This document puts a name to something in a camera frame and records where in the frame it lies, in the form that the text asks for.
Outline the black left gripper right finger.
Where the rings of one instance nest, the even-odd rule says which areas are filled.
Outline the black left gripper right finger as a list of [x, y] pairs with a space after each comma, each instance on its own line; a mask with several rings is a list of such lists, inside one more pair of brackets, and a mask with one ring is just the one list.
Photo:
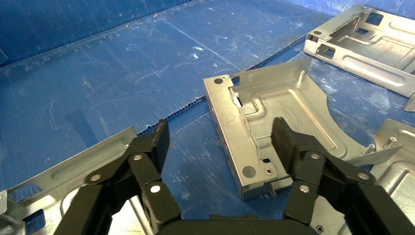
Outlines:
[[331, 155], [311, 135], [282, 117], [272, 124], [272, 146], [293, 180], [284, 219], [311, 224], [318, 196], [345, 217], [354, 235], [412, 235], [414, 225], [370, 173]]

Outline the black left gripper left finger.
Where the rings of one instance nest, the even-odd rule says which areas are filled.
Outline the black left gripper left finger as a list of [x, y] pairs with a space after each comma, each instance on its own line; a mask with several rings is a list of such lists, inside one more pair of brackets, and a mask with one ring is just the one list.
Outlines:
[[179, 220], [180, 208], [161, 178], [169, 141], [167, 121], [161, 119], [152, 134], [134, 138], [121, 157], [87, 175], [55, 234], [106, 235], [112, 216], [134, 196], [154, 233]]

